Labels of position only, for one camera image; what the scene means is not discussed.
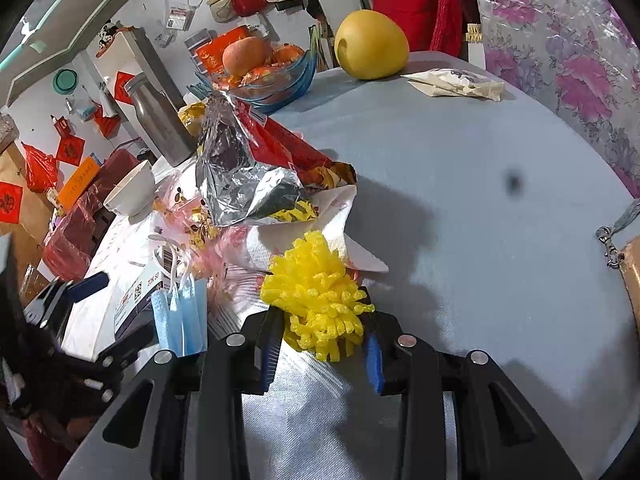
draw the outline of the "orange box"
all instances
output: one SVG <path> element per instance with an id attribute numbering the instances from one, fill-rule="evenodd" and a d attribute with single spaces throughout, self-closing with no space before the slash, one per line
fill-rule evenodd
<path id="1" fill-rule="evenodd" d="M 89 184 L 91 184 L 91 181 L 99 171 L 100 166 L 90 156 L 82 161 L 82 164 L 73 172 L 60 190 L 60 193 L 58 193 L 58 202 L 60 202 L 65 212 L 68 213 L 71 210 L 76 200 L 89 187 Z"/>
<path id="2" fill-rule="evenodd" d="M 222 36 L 218 36 L 209 43 L 205 43 L 196 49 L 196 54 L 200 58 L 207 72 L 210 74 L 222 74 L 225 68 L 222 65 L 222 53 L 232 43 L 238 40 L 244 40 L 249 37 L 249 29 L 246 25 L 236 27 Z"/>

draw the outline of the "blue face mask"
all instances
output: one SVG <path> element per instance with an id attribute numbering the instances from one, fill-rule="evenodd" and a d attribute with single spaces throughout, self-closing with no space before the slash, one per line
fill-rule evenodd
<path id="1" fill-rule="evenodd" d="M 207 280 L 194 280 L 187 268 L 178 284 L 177 255 L 172 242 L 168 243 L 174 257 L 171 285 L 169 290 L 156 290 L 151 295 L 151 305 L 160 348 L 183 357 L 207 349 Z"/>

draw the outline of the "yellow sponge toy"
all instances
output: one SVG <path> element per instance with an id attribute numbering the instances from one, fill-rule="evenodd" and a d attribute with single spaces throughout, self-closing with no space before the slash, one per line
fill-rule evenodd
<path id="1" fill-rule="evenodd" d="M 298 351 L 316 352 L 319 361 L 340 360 L 338 340 L 344 341 L 347 356 L 362 344 L 364 327 L 358 318 L 373 312 L 372 304 L 346 273 L 338 251 L 331 252 L 320 231 L 305 234 L 293 242 L 284 256 L 274 256 L 260 289 L 267 304 L 288 312 L 284 340 Z"/>

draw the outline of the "white bowl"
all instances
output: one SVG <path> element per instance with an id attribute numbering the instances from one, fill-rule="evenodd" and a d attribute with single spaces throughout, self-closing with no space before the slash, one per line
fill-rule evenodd
<path id="1" fill-rule="evenodd" d="M 142 211 L 154 199 L 156 181 L 148 160 L 140 162 L 127 173 L 109 193 L 104 206 L 123 216 L 133 216 Z"/>

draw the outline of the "dark spot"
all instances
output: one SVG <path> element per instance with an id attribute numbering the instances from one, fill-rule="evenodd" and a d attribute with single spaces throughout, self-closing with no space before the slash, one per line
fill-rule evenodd
<path id="1" fill-rule="evenodd" d="M 507 195 L 517 197 L 522 194 L 524 187 L 522 174 L 517 170 L 509 170 L 505 175 L 505 185 L 507 188 Z"/>

